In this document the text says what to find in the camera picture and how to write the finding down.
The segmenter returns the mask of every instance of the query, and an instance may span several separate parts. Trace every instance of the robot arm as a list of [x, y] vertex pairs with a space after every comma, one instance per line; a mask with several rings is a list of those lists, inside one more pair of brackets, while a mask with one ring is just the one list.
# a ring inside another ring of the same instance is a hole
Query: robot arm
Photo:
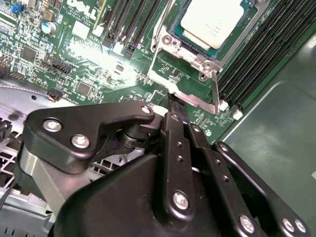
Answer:
[[[211, 147], [184, 112], [171, 106], [163, 117], [141, 102], [34, 111], [17, 182], [48, 202], [54, 237], [311, 236], [227, 144]], [[144, 155], [91, 182], [92, 162], [135, 148]]]

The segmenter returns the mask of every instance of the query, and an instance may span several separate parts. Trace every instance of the electrolytic capacitor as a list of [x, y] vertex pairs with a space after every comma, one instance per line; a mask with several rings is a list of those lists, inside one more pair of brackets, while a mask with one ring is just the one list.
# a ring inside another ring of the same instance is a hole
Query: electrolytic capacitor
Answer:
[[53, 34], [56, 31], [56, 25], [53, 22], [45, 22], [41, 25], [44, 34]]

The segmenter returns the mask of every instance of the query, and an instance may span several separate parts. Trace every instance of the motherboard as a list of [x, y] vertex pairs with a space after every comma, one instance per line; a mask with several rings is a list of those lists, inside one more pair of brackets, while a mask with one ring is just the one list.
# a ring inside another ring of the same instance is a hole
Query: motherboard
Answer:
[[314, 0], [0, 0], [0, 82], [55, 103], [186, 103], [209, 142], [316, 30]]

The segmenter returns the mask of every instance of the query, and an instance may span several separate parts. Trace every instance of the chip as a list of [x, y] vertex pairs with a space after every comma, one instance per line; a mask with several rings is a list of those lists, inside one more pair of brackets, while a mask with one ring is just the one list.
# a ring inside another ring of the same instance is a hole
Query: chip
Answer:
[[192, 0], [181, 20], [185, 29], [183, 36], [205, 50], [218, 49], [243, 14], [244, 9], [238, 0]]
[[90, 86], [86, 85], [86, 84], [83, 84], [82, 82], [79, 84], [79, 87], [78, 87], [78, 90], [77, 92], [84, 95], [84, 96], [87, 96], [88, 93], [89, 93], [89, 90], [90, 90]]
[[54, 21], [54, 13], [48, 10], [44, 10], [43, 18], [46, 21]]
[[54, 7], [56, 0], [48, 0], [48, 5]]
[[54, 8], [57, 9], [58, 11], [60, 11], [62, 4], [63, 4], [62, 1], [57, 0], [57, 1], [55, 2]]
[[23, 52], [22, 52], [22, 58], [24, 58], [27, 61], [34, 62], [36, 58], [36, 51], [28, 47], [24, 47]]

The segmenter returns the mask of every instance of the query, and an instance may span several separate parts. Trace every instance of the bolt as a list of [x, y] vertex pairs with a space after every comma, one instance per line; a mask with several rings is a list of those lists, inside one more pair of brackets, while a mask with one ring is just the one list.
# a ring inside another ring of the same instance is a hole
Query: bolt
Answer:
[[198, 128], [198, 126], [193, 125], [193, 129], [194, 129], [194, 131], [195, 131], [195, 132], [199, 132], [199, 128]]
[[172, 42], [171, 36], [164, 36], [164, 37], [162, 37], [162, 42], [163, 42], [164, 44], [166, 44], [166, 45], [171, 44], [171, 42]]
[[249, 233], [254, 233], [255, 232], [255, 227], [254, 225], [251, 223], [251, 220], [246, 217], [245, 215], [241, 215], [239, 217], [240, 223], [242, 225], [242, 227]]
[[189, 208], [189, 200], [181, 192], [175, 192], [173, 194], [173, 201], [176, 204], [176, 206], [181, 210], [186, 210]]
[[224, 144], [221, 144], [220, 147], [223, 149], [224, 152], [228, 151], [228, 148]]
[[210, 61], [204, 61], [203, 67], [205, 70], [210, 71], [212, 69], [212, 63]]
[[142, 111], [147, 113], [147, 114], [150, 114], [150, 112], [151, 112], [147, 106], [142, 106]]
[[288, 231], [294, 232], [294, 227], [292, 226], [291, 222], [289, 222], [289, 220], [283, 218], [282, 222]]
[[212, 135], [211, 130], [206, 130], [206, 131], [205, 131], [205, 135], [206, 135], [207, 137], [210, 137], [210, 136]]
[[43, 128], [45, 128], [47, 131], [50, 131], [50, 132], [58, 132], [61, 130], [62, 125], [57, 120], [49, 119], [43, 123]]
[[179, 121], [179, 119], [178, 119], [178, 117], [176, 116], [176, 115], [171, 115], [171, 117], [173, 118], [173, 120], [175, 120], [175, 121]]
[[300, 222], [299, 220], [295, 220], [294, 222], [295, 222], [297, 228], [298, 228], [301, 232], [306, 233], [306, 228], [303, 226], [302, 222]]
[[71, 139], [71, 143], [78, 148], [85, 149], [90, 145], [89, 139], [84, 135], [75, 135]]

